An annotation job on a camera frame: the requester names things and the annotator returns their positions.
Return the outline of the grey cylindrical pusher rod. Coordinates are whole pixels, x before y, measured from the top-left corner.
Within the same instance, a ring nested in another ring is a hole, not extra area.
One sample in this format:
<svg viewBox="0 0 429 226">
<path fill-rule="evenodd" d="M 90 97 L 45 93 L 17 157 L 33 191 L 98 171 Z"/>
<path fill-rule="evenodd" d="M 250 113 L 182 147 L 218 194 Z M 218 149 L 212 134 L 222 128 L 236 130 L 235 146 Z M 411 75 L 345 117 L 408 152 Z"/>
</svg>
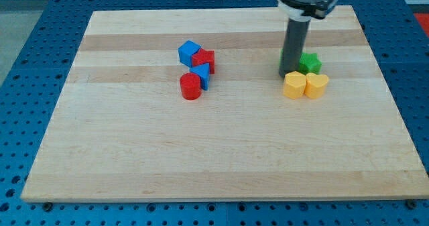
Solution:
<svg viewBox="0 0 429 226">
<path fill-rule="evenodd" d="M 287 73 L 298 70 L 309 24 L 310 21 L 288 20 L 284 45 L 282 47 L 284 49 L 284 63 L 282 69 L 278 69 L 278 73 L 282 78 Z"/>
</svg>

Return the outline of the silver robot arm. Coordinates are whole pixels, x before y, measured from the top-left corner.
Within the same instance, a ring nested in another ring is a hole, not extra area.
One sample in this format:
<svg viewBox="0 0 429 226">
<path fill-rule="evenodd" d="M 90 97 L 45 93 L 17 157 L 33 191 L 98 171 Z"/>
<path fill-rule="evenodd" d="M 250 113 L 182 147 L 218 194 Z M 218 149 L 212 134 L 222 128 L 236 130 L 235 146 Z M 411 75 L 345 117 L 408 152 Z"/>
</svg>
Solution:
<svg viewBox="0 0 429 226">
<path fill-rule="evenodd" d="M 278 8 L 288 17 L 278 73 L 281 77 L 300 67 L 304 43 L 312 19 L 324 19 L 338 0 L 277 0 Z"/>
</svg>

